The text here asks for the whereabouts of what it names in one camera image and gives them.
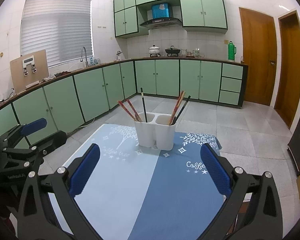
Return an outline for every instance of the brown door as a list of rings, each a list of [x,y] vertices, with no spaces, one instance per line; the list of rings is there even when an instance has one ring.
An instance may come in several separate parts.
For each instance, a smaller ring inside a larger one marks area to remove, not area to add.
[[[244,100],[270,105],[277,60],[274,19],[253,10],[240,8],[243,58],[248,64]]]
[[[296,11],[279,18],[281,74],[274,109],[290,128],[300,99],[300,24]]]

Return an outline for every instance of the white wall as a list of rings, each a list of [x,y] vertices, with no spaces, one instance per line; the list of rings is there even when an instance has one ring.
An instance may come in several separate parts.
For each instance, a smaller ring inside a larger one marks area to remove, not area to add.
[[[274,84],[274,92],[271,106],[275,104],[278,93],[280,70],[281,70],[281,38],[278,17],[292,10],[297,10],[300,19],[300,6],[296,0],[224,0],[228,21],[226,34],[186,32],[180,26],[171,26],[161,29],[150,30],[149,35],[129,38],[127,40],[128,57],[148,57],[148,48],[155,44],[161,48],[161,54],[165,55],[164,49],[174,45],[179,49],[199,48],[200,53],[207,58],[227,59],[227,45],[224,40],[232,41],[237,47],[235,61],[239,62],[243,55],[242,26],[239,7],[249,8],[274,17],[277,34],[277,71]],[[291,126],[291,131],[300,118],[300,102]]]
[[[20,57],[20,25],[25,0],[5,0],[0,7],[0,100],[12,92],[10,61]],[[95,57],[101,62],[112,61],[118,50],[127,56],[126,40],[114,37],[113,0],[92,0],[92,36]],[[49,69],[49,73],[73,71],[84,62],[70,62]]]

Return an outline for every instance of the window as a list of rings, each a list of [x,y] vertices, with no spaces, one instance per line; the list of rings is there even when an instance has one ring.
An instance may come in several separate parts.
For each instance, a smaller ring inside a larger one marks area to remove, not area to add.
[[[48,67],[92,56],[91,0],[26,0],[20,47],[26,55],[46,50]]]

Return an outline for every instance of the blue gripper pad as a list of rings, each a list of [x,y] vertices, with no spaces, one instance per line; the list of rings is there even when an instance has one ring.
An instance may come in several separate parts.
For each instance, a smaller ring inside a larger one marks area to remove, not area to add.
[[[76,195],[81,194],[91,173],[100,159],[100,148],[97,144],[92,144],[88,151],[89,152],[70,178],[69,194],[73,198]]]
[[[214,184],[222,195],[228,198],[231,195],[230,178],[225,169],[221,166],[218,159],[213,154],[212,150],[206,145],[201,146],[200,150],[201,160],[206,166]]]
[[[45,120],[44,118],[40,118],[36,121],[26,124],[21,130],[21,135],[27,136],[33,134],[34,132],[37,132],[45,128],[46,126],[47,126],[47,120]]]

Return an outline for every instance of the white pot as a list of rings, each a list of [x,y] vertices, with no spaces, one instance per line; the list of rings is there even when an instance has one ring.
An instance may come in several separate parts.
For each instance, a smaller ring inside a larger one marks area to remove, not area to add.
[[[153,47],[149,48],[149,54],[151,55],[160,54],[160,48],[153,45]]]

